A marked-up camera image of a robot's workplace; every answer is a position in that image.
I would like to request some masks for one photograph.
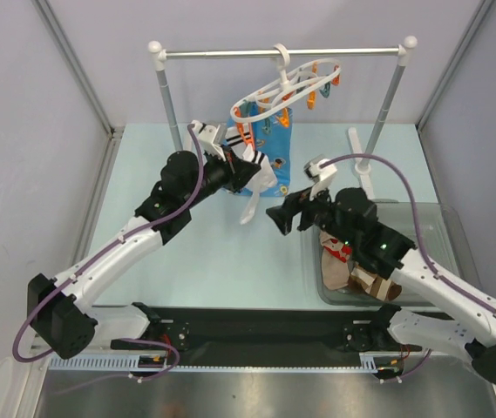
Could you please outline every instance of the metal frame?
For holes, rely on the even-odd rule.
[[[441,98],[445,94],[449,84],[455,77],[457,70],[459,69],[460,65],[462,65],[466,53],[471,48],[474,39],[479,34],[482,26],[486,23],[486,20],[489,14],[493,11],[495,5],[496,5],[496,0],[483,0],[479,4],[478,8],[474,13],[474,16],[471,19],[471,22],[468,24],[468,27],[466,28],[465,33],[459,42],[459,45],[457,46],[457,49],[453,53],[449,61],[449,64],[445,67],[441,79],[436,85],[436,88],[434,89],[432,95],[428,99],[428,103],[422,113],[422,116],[420,117],[420,120],[417,123],[418,136],[420,138],[420,143],[422,144],[422,148],[424,149],[426,164],[430,169],[431,180],[434,184],[436,194],[438,195],[438,200],[441,204],[447,202],[446,190],[438,181],[439,180],[438,168],[434,164],[432,158],[433,152],[431,150],[431,141],[428,140],[427,138],[427,129],[425,128],[427,127],[427,123],[430,120],[431,115],[439,105]],[[450,230],[449,231],[450,239],[452,238],[451,236],[452,233],[453,231]],[[460,250],[459,246],[453,246],[453,248],[455,248],[456,250]],[[466,257],[467,258],[472,257],[472,255],[470,254],[470,250],[467,251]],[[475,269],[473,273],[474,275],[476,275],[476,277],[478,277]],[[492,387],[496,397],[496,386],[492,385]]]
[[[100,124],[104,128],[105,132],[109,135],[112,134],[113,129],[110,125],[110,120],[106,116],[106,112],[100,103],[99,97],[92,88],[91,81],[85,74],[79,59],[75,53],[75,50],[71,46],[71,43],[67,36],[65,35],[64,29],[60,25],[54,10],[48,3],[48,0],[31,0],[32,3],[37,8],[38,15],[42,18],[46,29],[50,32],[54,43],[58,47],[62,58],[67,63],[71,74],[75,77],[81,91],[85,94],[85,98],[89,102],[95,116],[99,120]]]
[[[398,352],[384,352],[379,356],[397,355]],[[51,357],[48,370],[71,370],[92,372],[122,372],[122,373],[145,373],[158,372],[160,367],[140,367],[139,359],[142,356],[153,355],[141,352],[139,354],[122,354],[111,351],[109,353],[78,354],[68,360],[62,360],[54,354]],[[377,373],[376,363],[373,355],[359,354],[360,366],[347,367],[221,367],[221,366],[176,366],[175,372],[216,372],[216,373],[331,373],[331,374],[361,374]]]
[[[100,209],[102,208],[102,202],[105,198],[106,189],[108,188],[110,175],[116,162],[116,156],[118,155],[119,144],[121,143],[123,134],[124,128],[115,128],[106,144],[105,153],[100,162],[99,172],[92,189],[91,200],[87,206],[85,219],[80,229],[78,242],[71,256],[73,264],[82,260],[88,254],[91,247],[92,237],[97,221],[99,220]]]
[[[411,50],[416,46],[416,38],[407,37],[404,45],[379,48],[333,48],[314,50],[289,50],[289,55],[294,57],[398,57],[397,66],[393,72],[389,88],[385,93],[385,99],[377,115],[373,131],[366,147],[367,153],[373,153],[377,140],[383,130],[385,120],[389,114],[391,103],[397,92],[397,88],[406,68]],[[182,150],[182,142],[176,114],[173,107],[172,94],[166,78],[166,61],[169,59],[230,59],[230,58],[273,58],[280,57],[281,52],[273,50],[247,50],[247,51],[166,51],[160,43],[152,41],[149,51],[153,54],[157,79],[159,81],[160,94],[165,107],[170,134],[176,151]]]
[[[29,418],[37,412],[38,400],[44,386],[50,358],[45,358],[30,365],[31,370],[24,384],[21,401],[17,405],[14,418]]]
[[[270,367],[273,369],[281,368],[288,369],[289,371],[302,372],[303,370],[316,370],[316,367],[320,369],[329,369],[339,373],[345,370],[346,367],[355,367],[355,362],[359,362],[357,357],[364,360],[367,359],[366,356],[371,355],[370,352],[358,353],[356,351],[349,352],[339,352],[345,356],[342,359],[331,359],[327,353],[330,350],[335,351],[333,346],[329,346],[330,341],[325,341],[323,347],[314,347],[312,355],[315,357],[320,357],[323,363],[320,365],[315,364],[314,361],[307,362],[307,358],[300,359],[301,361],[297,366],[261,366],[255,365],[253,362],[259,363],[262,359],[260,357],[261,352],[248,353],[246,351],[238,351],[235,347],[239,345],[248,349],[254,344],[261,342],[260,338],[262,334],[265,334],[269,330],[268,324],[274,324],[272,327],[281,326],[285,335],[277,336],[277,340],[274,340],[274,344],[287,344],[289,345],[289,350],[300,351],[300,356],[302,357],[307,352],[306,344],[308,342],[316,342],[318,335],[322,333],[328,338],[327,327],[340,330],[343,326],[347,324],[369,324],[372,319],[375,318],[377,313],[376,310],[369,310],[366,308],[361,308],[356,311],[337,311],[337,310],[297,310],[297,309],[287,309],[287,310],[275,310],[275,309],[257,309],[257,308],[204,308],[204,307],[157,307],[153,308],[160,318],[163,318],[162,323],[164,324],[174,324],[177,326],[182,326],[187,324],[186,335],[189,337],[194,337],[195,347],[190,347],[182,357],[182,362],[180,364],[180,369],[191,369],[196,371],[202,371],[203,369],[210,369],[214,367],[219,367],[221,369],[242,369],[244,371],[250,371],[253,367]],[[426,309],[419,308],[414,312],[418,312],[426,317],[437,318],[437,319],[449,319],[445,313],[441,312],[429,312]],[[240,327],[231,327],[231,324],[239,324]],[[316,324],[322,325],[323,328],[316,334]],[[231,341],[235,341],[235,347],[226,347]],[[221,348],[207,348],[204,344],[206,342],[213,342],[215,345],[221,345]],[[40,337],[36,336],[32,343],[32,354],[38,354],[48,349],[47,343]],[[221,349],[225,352],[231,350],[229,355],[224,356]],[[374,351],[372,357],[386,356],[391,354],[397,354],[399,350],[399,345],[393,343],[392,346],[387,347],[384,351]],[[58,359],[53,363],[52,369],[97,369],[105,370],[106,364],[101,360],[105,360],[107,355],[118,354],[126,355],[127,359],[132,358],[134,355],[148,355],[148,354],[159,354],[159,348],[153,348],[150,350],[141,350],[140,353],[126,351],[125,349],[113,349],[110,345],[106,345],[105,341],[101,342],[100,345],[90,345],[88,346],[80,355],[69,359],[68,361],[61,361],[58,357],[53,354],[52,359]],[[276,353],[271,353],[274,356],[274,361],[283,363],[283,358],[277,356]],[[86,364],[79,359],[97,359],[99,364],[91,365]],[[243,366],[238,363],[247,362],[249,366]]]

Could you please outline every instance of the clear plastic bin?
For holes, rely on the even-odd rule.
[[[410,203],[377,203],[377,214],[381,222],[416,242]],[[478,275],[472,262],[470,248],[455,210],[436,203],[418,203],[418,219],[420,231],[430,256],[452,273],[478,287]],[[331,305],[366,307],[382,305],[383,302],[368,294],[356,294],[347,288],[329,290],[325,287],[321,269],[323,247],[319,242],[319,232],[319,228],[314,228],[312,231],[316,285],[319,296]],[[404,307],[431,307],[430,302],[404,288],[403,292],[392,303]]]

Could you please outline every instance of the aluminum pole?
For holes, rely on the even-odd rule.
[[[180,130],[178,129],[178,122],[176,121],[176,113],[174,112],[174,105],[172,104],[172,95],[168,87],[168,80],[166,79],[166,71],[157,70],[157,79],[159,80],[160,95],[162,96],[162,103],[166,111],[166,118],[168,119],[168,126],[170,127],[170,135],[174,142],[176,151],[184,149],[181,143]]]
[[[377,140],[379,139],[379,135],[384,128],[385,120],[387,120],[387,115],[389,114],[391,103],[393,103],[393,98],[395,97],[395,93],[397,93],[397,88],[401,81],[405,68],[406,66],[402,65],[397,65],[397,68],[395,68],[393,78],[391,79],[391,83],[389,84],[389,89],[387,89],[387,94],[385,94],[384,102],[381,105],[381,109],[379,110],[379,114],[377,115],[376,123],[373,125],[370,139],[368,140],[368,144],[366,145],[366,154],[373,154],[376,148]],[[362,158],[360,167],[364,169],[368,166],[369,163],[369,158]]]
[[[291,57],[338,57],[338,56],[398,56],[400,47],[386,48],[333,48],[319,50],[289,50]],[[246,51],[165,51],[165,59],[192,58],[273,58],[280,57],[278,50]]]

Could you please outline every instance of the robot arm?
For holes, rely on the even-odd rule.
[[[194,121],[193,131],[207,158],[200,190],[192,204],[159,225],[152,223],[176,212],[192,196],[199,161],[191,152],[175,152],[160,172],[150,196],[134,216],[99,253],[50,280],[39,274],[28,286],[27,312],[51,297],[31,322],[32,328],[63,359],[80,353],[95,340],[140,337],[149,325],[148,313],[137,306],[97,313],[96,299],[130,266],[168,243],[191,220],[189,209],[221,188],[238,192],[259,172],[260,166],[236,157],[222,145],[226,128]]]
[[[304,171],[314,185],[289,194],[281,206],[267,210],[268,216],[286,235],[293,217],[300,213],[299,231],[318,226],[350,245],[352,259],[363,269],[392,279],[449,314],[454,320],[385,305],[371,325],[401,344],[427,347],[472,363],[478,374],[496,384],[496,299],[431,260],[434,273],[413,241],[378,221],[377,207],[362,189],[342,189],[331,199],[328,188],[336,170],[331,169],[333,165],[322,168],[327,161],[323,157],[310,161]]]

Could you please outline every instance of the purple cable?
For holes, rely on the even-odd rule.
[[[430,358],[430,355],[431,355],[431,350],[426,351],[424,357],[422,357],[420,361],[416,363],[416,366],[414,366],[408,372],[402,373],[400,376],[398,376],[398,378],[393,377],[391,379],[385,379],[384,383],[393,383],[395,381],[399,381],[399,379],[403,379],[404,377],[409,377],[410,375],[415,374]]]
[[[447,279],[443,274],[439,274],[439,270],[433,265],[433,263],[430,260],[430,256],[428,255],[428,252],[425,249],[425,244],[424,240],[422,238],[422,233],[420,232],[420,226],[418,222],[418,208],[416,206],[416,200],[414,199],[414,193],[412,192],[411,185],[406,179],[406,177],[403,175],[403,173],[395,166],[393,165],[389,160],[378,157],[377,155],[373,154],[365,154],[365,153],[359,153],[359,154],[348,154],[348,155],[343,155],[342,157],[336,157],[331,159],[330,161],[327,161],[326,163],[321,165],[321,168],[325,168],[328,165],[338,163],[340,161],[344,161],[346,159],[353,159],[353,158],[369,158],[369,159],[374,159],[376,161],[379,161],[380,163],[383,163],[387,165],[389,168],[394,171],[398,177],[401,179],[401,181],[404,184],[404,188],[406,189],[406,192],[408,193],[408,197],[411,200],[411,208],[412,208],[412,219],[414,221],[414,228],[416,230],[416,239],[418,242],[418,250],[420,251],[420,254],[422,255],[422,258],[424,259],[424,263],[428,266],[428,268],[437,276],[441,281],[443,281],[448,287],[453,289],[455,292],[461,294],[462,296],[465,296],[468,300],[471,300],[475,302],[477,305],[483,307],[486,311],[489,311],[492,314],[496,315],[496,308],[492,307],[489,303],[484,302],[482,299],[476,297],[472,293],[466,291],[456,283],[453,283],[449,279]]]
[[[169,344],[165,344],[164,342],[149,341],[149,340],[133,340],[131,338],[122,338],[122,341],[132,342],[132,343],[137,343],[137,344],[147,344],[147,345],[156,346],[156,347],[163,347],[166,350],[172,350],[172,352],[174,353],[175,358],[174,358],[173,363],[170,366],[168,366],[167,368],[165,368],[163,370],[160,370],[159,372],[157,372],[156,374],[154,374],[152,376],[145,377],[145,378],[137,378],[136,381],[138,383],[140,381],[152,381],[154,379],[158,379],[159,377],[162,377],[165,374],[168,374],[173,368],[178,366],[178,364],[180,363],[180,353],[178,352],[178,350]],[[95,383],[99,383],[100,381],[108,381],[110,379],[114,379],[117,377],[129,378],[129,374],[113,373],[113,374],[108,374],[105,376],[100,376],[96,379],[92,379],[91,381],[86,381],[83,383],[79,383],[78,385],[72,386],[70,388],[59,390],[57,392],[54,392],[53,394],[54,395],[69,394],[70,392],[73,392],[74,390],[86,388],[87,386],[91,386]]]
[[[167,216],[163,216],[160,219],[156,219],[153,222],[149,222],[148,224],[144,224],[142,226],[138,226],[135,229],[132,229],[129,233],[124,234],[124,243],[126,242],[126,239],[129,239],[132,237],[134,234],[139,233],[141,231],[144,231],[149,228],[153,228],[154,226],[163,224],[164,222],[167,222],[170,219],[174,219],[177,216],[180,216],[187,208],[194,202],[195,198],[197,197],[197,194],[199,193],[199,190],[201,189],[201,183],[203,182],[203,152],[201,151],[201,147],[199,144],[199,140],[195,136],[194,132],[194,124],[190,124],[187,126],[187,130],[189,131],[189,134],[192,137],[192,140],[195,145],[195,151],[197,153],[197,162],[199,164],[199,171],[197,175],[197,183],[195,183],[195,188],[192,191],[192,194],[190,197],[184,202],[182,206],[180,206],[178,209],[176,209],[174,212],[169,213]],[[98,253],[93,255],[84,265],[82,265],[76,272],[75,272],[75,278],[79,277],[82,275],[89,267],[94,265],[97,261],[99,261],[102,257],[104,257],[107,253],[109,253],[114,247],[118,246],[119,244],[123,244],[120,242],[118,239],[114,240],[110,244],[108,244],[106,247],[104,247],[102,250],[100,250]],[[64,283],[62,283],[59,287],[56,288],[53,292],[49,293],[41,302],[35,306],[35,308],[31,311],[27,319],[24,321],[23,325],[19,328],[19,331],[17,332],[17,335],[15,336],[15,340],[13,341],[13,346],[11,347],[11,353],[13,354],[13,357],[15,360],[19,361],[20,363],[31,363],[33,361],[37,361],[40,359],[43,359],[45,356],[48,354],[51,354],[54,350],[49,349],[44,351],[41,354],[35,355],[34,357],[23,357],[19,353],[19,344],[21,343],[21,339],[23,338],[23,334],[26,331],[27,327],[31,324],[31,322],[37,317],[38,313],[41,311],[41,309],[52,299],[54,299],[59,293],[61,293],[66,287],[68,287],[72,283],[71,278],[66,280]]]

